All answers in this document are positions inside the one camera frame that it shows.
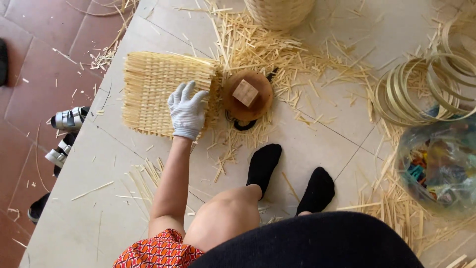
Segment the woven bamboo panel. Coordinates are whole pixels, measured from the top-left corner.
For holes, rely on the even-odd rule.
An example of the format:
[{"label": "woven bamboo panel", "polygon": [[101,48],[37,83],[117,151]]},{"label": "woven bamboo panel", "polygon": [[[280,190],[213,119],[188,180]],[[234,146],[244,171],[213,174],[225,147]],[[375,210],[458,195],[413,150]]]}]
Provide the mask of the woven bamboo panel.
[{"label": "woven bamboo panel", "polygon": [[131,52],[124,64],[122,120],[143,133],[172,137],[174,132],[167,100],[181,83],[195,80],[195,90],[210,92],[205,98],[205,125],[213,126],[218,115],[218,87],[221,66],[218,61],[153,52]]},{"label": "woven bamboo panel", "polygon": [[251,16],[271,30],[292,29],[306,18],[315,0],[245,0]]}]

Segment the white work glove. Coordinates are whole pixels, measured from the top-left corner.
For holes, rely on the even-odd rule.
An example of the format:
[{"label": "white work glove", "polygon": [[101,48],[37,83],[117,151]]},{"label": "white work glove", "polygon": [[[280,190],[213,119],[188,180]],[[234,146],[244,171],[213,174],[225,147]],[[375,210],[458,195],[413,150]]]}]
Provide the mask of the white work glove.
[{"label": "white work glove", "polygon": [[170,94],[169,104],[170,117],[175,132],[174,136],[182,136],[195,141],[205,123],[203,98],[208,96],[208,91],[200,91],[192,99],[190,93],[195,88],[195,81],[187,85],[181,83],[174,93]]}]

